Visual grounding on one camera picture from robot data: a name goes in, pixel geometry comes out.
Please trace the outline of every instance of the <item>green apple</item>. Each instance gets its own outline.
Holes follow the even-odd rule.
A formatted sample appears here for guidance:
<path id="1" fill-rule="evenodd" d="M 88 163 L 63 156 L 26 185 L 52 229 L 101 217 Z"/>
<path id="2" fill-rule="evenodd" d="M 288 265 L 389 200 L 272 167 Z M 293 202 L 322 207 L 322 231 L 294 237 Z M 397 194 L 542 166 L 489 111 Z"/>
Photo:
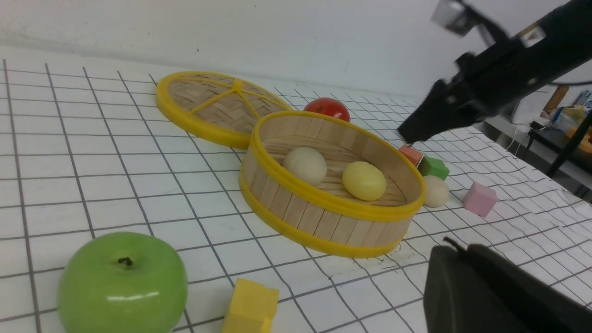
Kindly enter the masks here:
<path id="1" fill-rule="evenodd" d="M 169 244 L 109 233 L 70 259 L 57 311 L 67 333 L 166 333 L 183 314 L 187 288 L 183 262 Z"/>

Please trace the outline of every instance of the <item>bamboo steamer lid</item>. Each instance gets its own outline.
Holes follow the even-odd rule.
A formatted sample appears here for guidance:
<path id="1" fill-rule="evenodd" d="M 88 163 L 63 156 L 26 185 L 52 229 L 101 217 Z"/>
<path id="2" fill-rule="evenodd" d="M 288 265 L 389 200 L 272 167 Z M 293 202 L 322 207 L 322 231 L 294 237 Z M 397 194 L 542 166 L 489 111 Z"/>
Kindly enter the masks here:
<path id="1" fill-rule="evenodd" d="M 257 121 L 292 110 L 271 92 L 233 76 L 178 72 L 158 84 L 162 114 L 187 132 L 224 146 L 246 149 Z"/>

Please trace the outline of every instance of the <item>yellow foam cube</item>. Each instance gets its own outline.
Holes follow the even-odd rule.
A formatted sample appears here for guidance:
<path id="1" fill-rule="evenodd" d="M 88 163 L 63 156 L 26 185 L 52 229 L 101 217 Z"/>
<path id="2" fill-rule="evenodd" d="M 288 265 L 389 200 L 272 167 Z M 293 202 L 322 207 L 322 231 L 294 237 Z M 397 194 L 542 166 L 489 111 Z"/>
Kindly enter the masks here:
<path id="1" fill-rule="evenodd" d="M 278 298 L 277 289 L 242 278 L 236 280 L 222 333 L 270 333 Z"/>

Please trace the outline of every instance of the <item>apple stem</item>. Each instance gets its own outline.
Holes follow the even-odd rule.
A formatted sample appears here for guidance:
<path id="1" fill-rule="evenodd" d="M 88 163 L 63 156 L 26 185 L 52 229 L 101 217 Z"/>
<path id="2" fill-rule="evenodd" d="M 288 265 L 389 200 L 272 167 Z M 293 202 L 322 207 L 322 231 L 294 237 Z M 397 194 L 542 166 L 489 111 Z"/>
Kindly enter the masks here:
<path id="1" fill-rule="evenodd" d="M 134 263 L 134 262 L 132 262 L 132 260 L 130 259 L 130 257 L 121 258 L 121 259 L 117 260 L 117 262 L 119 264 L 125 263 L 128 266 L 131 266 Z"/>

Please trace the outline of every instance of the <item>white ball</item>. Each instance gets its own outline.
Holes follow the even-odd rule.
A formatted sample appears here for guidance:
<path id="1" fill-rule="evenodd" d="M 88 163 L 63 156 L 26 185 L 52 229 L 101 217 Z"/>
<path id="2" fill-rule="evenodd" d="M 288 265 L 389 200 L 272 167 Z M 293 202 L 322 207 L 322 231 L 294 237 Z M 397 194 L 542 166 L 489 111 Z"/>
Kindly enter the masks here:
<path id="1" fill-rule="evenodd" d="M 292 150 L 284 158 L 284 168 L 303 181 L 317 186 L 327 175 L 327 162 L 320 152 L 309 147 Z"/>
<path id="2" fill-rule="evenodd" d="M 448 185 L 436 176 L 423 176 L 423 182 L 426 184 L 426 201 L 424 205 L 431 208 L 440 208 L 448 202 L 450 192 Z"/>

